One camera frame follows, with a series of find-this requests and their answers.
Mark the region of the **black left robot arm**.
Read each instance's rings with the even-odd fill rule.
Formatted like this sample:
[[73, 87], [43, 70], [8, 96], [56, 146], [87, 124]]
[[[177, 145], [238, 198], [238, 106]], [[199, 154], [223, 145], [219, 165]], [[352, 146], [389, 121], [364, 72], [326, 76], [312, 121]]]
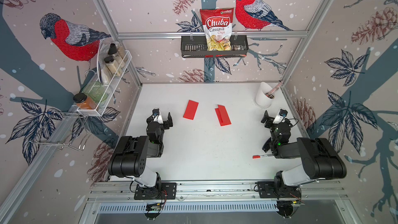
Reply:
[[158, 172], [146, 166], [147, 158], [159, 158], [163, 155], [163, 137], [165, 130], [173, 126], [171, 114], [164, 119], [158, 108], [146, 120], [146, 135], [120, 138], [108, 163], [108, 174], [118, 178], [129, 178], [135, 200], [174, 200], [176, 183], [164, 183]]

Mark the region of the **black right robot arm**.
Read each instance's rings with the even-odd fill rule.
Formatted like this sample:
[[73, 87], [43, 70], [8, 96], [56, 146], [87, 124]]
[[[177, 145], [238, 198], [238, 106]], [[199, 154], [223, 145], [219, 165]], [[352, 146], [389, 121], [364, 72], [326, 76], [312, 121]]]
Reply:
[[303, 184], [317, 180], [333, 180], [345, 178], [347, 168], [325, 138], [309, 139], [297, 138], [296, 142], [289, 142], [293, 124], [287, 118], [288, 112], [281, 108], [276, 117], [271, 117], [265, 111], [261, 119], [264, 127], [270, 130], [270, 138], [262, 147], [266, 157], [276, 159], [300, 158], [301, 164], [290, 169], [279, 171], [270, 183], [259, 182], [261, 197], [274, 194], [277, 198], [293, 196]]

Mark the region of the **white pen cup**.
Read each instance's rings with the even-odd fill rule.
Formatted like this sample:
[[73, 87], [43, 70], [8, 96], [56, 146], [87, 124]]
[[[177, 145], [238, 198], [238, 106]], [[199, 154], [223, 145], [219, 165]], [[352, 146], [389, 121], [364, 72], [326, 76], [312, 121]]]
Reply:
[[257, 95], [255, 97], [255, 104], [258, 107], [268, 108], [271, 106], [273, 99], [266, 94], [269, 93], [272, 89], [273, 88], [269, 84], [261, 82]]

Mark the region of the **red marker pen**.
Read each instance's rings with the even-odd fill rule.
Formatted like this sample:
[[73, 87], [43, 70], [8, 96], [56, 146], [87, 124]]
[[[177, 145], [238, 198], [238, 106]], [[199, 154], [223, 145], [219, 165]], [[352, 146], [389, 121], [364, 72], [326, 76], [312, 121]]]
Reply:
[[266, 157], [273, 157], [273, 154], [264, 154], [264, 155], [254, 155], [252, 158], [253, 159], [260, 159], [260, 158], [266, 158]]

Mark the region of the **green lidded jar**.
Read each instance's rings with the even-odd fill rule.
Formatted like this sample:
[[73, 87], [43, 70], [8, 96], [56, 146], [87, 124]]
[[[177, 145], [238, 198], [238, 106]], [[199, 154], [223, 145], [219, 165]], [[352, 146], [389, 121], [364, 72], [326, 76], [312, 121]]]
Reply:
[[90, 97], [97, 105], [101, 102], [105, 102], [108, 98], [106, 87], [104, 87], [100, 82], [88, 83], [83, 88], [82, 93]]

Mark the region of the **beige spice bottle front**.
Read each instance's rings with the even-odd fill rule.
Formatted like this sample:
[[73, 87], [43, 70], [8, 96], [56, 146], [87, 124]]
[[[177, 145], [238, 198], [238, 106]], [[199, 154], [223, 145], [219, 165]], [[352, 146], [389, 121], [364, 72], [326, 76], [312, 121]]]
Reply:
[[122, 76], [122, 70], [120, 68], [119, 63], [114, 59], [113, 56], [107, 56], [104, 59], [104, 62], [108, 68], [108, 70], [117, 77], [121, 77]]

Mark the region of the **beige spice bottle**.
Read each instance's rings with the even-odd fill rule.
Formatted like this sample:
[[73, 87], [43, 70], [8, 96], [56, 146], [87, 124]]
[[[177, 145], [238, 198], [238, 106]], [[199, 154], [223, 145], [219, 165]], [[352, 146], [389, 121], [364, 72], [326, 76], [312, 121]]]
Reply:
[[108, 70], [117, 77], [121, 77], [122, 76], [122, 70], [120, 68], [119, 63], [114, 59], [113, 56], [107, 56], [104, 59], [104, 62], [108, 68]]
[[125, 51], [119, 44], [111, 43], [108, 50], [109, 56], [120, 56], [122, 59], [125, 57]]

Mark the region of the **orange spice jar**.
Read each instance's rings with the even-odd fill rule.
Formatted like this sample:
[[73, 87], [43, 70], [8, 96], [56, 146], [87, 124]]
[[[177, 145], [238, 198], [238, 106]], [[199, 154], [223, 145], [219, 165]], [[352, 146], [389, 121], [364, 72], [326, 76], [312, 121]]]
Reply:
[[82, 110], [94, 110], [97, 107], [97, 104], [89, 96], [82, 92], [74, 95], [73, 100]]

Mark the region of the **beige spice bottle rear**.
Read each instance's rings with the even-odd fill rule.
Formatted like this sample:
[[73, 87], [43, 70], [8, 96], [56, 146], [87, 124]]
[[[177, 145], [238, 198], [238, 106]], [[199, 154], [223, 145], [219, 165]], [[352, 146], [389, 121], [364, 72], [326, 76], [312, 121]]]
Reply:
[[120, 56], [122, 59], [125, 57], [125, 51], [119, 44], [111, 43], [108, 50], [109, 56]]

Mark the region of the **Chuba cassava chips bag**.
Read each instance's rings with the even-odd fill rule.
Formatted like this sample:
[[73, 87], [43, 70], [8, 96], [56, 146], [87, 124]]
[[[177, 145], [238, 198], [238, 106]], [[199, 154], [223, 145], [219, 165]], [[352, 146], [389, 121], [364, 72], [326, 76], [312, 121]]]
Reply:
[[200, 10], [208, 51], [232, 50], [233, 13], [234, 8]]

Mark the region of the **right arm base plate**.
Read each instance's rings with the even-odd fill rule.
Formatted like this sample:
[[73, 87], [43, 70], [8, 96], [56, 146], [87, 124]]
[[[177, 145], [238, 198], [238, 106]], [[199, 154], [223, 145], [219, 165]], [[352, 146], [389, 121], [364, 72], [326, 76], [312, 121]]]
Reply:
[[256, 192], [259, 193], [261, 199], [287, 199], [295, 198], [301, 199], [301, 189], [300, 187], [286, 186], [282, 184], [281, 186], [276, 186], [274, 181], [259, 181], [255, 185]]

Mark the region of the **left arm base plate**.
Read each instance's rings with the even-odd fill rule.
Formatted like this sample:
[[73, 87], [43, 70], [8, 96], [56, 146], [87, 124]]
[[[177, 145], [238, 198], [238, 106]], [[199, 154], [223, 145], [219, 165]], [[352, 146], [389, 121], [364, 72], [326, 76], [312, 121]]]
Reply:
[[176, 183], [161, 183], [152, 188], [136, 185], [135, 190], [133, 190], [134, 200], [174, 200], [176, 192]]

